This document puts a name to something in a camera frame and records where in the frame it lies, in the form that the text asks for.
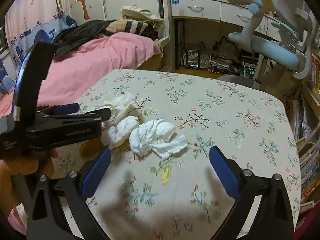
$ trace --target crumpled white tissue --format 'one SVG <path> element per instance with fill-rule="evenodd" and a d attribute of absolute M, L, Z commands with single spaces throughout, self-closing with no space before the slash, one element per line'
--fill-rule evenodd
<path fill-rule="evenodd" d="M 104 146 L 108 145 L 111 150 L 120 146 L 127 140 L 131 132 L 139 125 L 138 118 L 135 116 L 128 116 L 120 121 L 117 126 L 111 126 L 102 132 L 101 142 Z"/>
<path fill-rule="evenodd" d="M 189 147 L 185 135 L 170 140 L 175 130 L 172 123 L 163 122 L 163 119 L 145 122 L 129 136 L 131 151 L 142 156 L 153 150 L 161 158 L 168 158 Z"/>
<path fill-rule="evenodd" d="M 118 124 L 129 112 L 130 107 L 134 104 L 136 98 L 130 93 L 124 93 L 112 101 L 105 101 L 100 108 L 109 107 L 111 117 L 102 123 L 102 129 L 108 129 L 112 125 Z"/>

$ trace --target pink bedsheet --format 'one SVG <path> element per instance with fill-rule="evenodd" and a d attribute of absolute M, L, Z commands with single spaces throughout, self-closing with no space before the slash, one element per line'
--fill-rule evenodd
<path fill-rule="evenodd" d="M 69 52 L 64 60 L 51 63 L 41 84 L 38 106 L 74 103 L 110 71 L 136 69 L 159 53 L 151 39 L 131 33 L 91 40 Z M 0 118 L 10 114 L 12 97 L 13 92 L 0 101 Z"/>

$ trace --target blue gripper pad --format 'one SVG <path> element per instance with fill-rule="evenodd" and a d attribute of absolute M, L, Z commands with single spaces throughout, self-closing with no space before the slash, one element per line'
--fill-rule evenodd
<path fill-rule="evenodd" d="M 65 114 L 72 114 L 78 112 L 80 109 L 79 104 L 69 104 L 69 105 L 63 105 L 63 106 L 57 106 L 54 109 L 53 114 L 54 115 L 65 115 Z"/>
<path fill-rule="evenodd" d="M 106 148 L 83 179 L 81 192 L 82 199 L 93 197 L 110 163 L 111 152 Z"/>
<path fill-rule="evenodd" d="M 239 181 L 233 174 L 221 154 L 216 147 L 211 147 L 209 151 L 210 163 L 217 173 L 228 196 L 234 198 L 235 201 L 237 201 L 240 197 Z"/>

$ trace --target silver bolt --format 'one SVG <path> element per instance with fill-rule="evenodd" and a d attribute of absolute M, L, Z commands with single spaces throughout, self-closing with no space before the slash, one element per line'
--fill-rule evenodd
<path fill-rule="evenodd" d="M 250 177 L 252 175 L 252 172 L 250 170 L 244 170 L 243 171 L 243 174 L 246 176 L 246 177 Z"/>
<path fill-rule="evenodd" d="M 78 172 L 76 172 L 76 171 L 72 171 L 69 173 L 70 178 L 75 178 L 77 175 L 78 175 Z"/>
<path fill-rule="evenodd" d="M 46 176 L 46 175 L 40 176 L 40 181 L 41 181 L 41 182 L 44 182 L 46 179 L 47 179 L 47 176 Z"/>
<path fill-rule="evenodd" d="M 275 179 L 276 179 L 276 180 L 281 180 L 281 179 L 282 179 L 282 177 L 281 177 L 281 175 L 280 175 L 280 174 L 276 173 L 276 174 L 275 174 Z"/>

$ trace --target tablecloth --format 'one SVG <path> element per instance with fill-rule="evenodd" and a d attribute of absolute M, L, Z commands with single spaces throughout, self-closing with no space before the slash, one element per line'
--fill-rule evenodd
<path fill-rule="evenodd" d="M 189 149 L 168 159 L 136 156 L 129 143 L 112 150 L 112 162 L 88 207 L 111 239 L 208 240 L 234 199 L 225 192 L 208 153 L 217 145 L 227 158 L 257 176 L 281 174 L 294 226 L 300 208 L 300 166 L 283 104 L 273 96 L 237 84 L 190 75 L 113 70 L 79 100 L 80 113 L 129 92 L 129 113 L 140 122 L 162 118 L 185 134 Z M 79 170 L 82 143 L 58 148 L 55 176 Z M 239 236 L 252 224 L 260 197 Z M 70 226 L 81 236 L 64 203 Z"/>

